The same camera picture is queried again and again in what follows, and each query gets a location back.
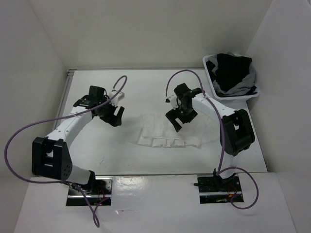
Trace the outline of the white pleated skirt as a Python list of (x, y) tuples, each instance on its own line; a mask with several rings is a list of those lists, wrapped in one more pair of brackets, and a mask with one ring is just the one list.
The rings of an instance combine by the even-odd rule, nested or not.
[(218, 124), (204, 114), (176, 131), (164, 114), (142, 114), (134, 119), (129, 142), (152, 148), (201, 148), (219, 140)]

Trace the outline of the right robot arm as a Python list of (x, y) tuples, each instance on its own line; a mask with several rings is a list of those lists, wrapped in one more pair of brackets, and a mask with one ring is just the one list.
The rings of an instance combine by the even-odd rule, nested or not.
[(249, 149), (255, 141), (248, 112), (227, 107), (211, 98), (201, 88), (190, 89), (185, 83), (178, 85), (174, 94), (167, 96), (165, 102), (172, 106), (165, 116), (176, 132), (182, 129), (182, 124), (194, 120), (198, 112), (219, 122), (222, 150), (219, 165), (213, 171), (211, 187), (217, 191), (225, 191), (235, 175), (233, 158), (241, 151)]

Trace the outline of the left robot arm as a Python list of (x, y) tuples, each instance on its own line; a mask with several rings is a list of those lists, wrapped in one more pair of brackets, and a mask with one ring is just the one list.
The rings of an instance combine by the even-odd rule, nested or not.
[(89, 93), (78, 99), (70, 117), (45, 137), (37, 137), (32, 143), (32, 173), (36, 176), (59, 180), (86, 194), (104, 186), (91, 170), (73, 165), (69, 149), (80, 131), (98, 117), (113, 127), (121, 125), (125, 110), (118, 107), (124, 93), (113, 89), (110, 93), (102, 87), (91, 86)]

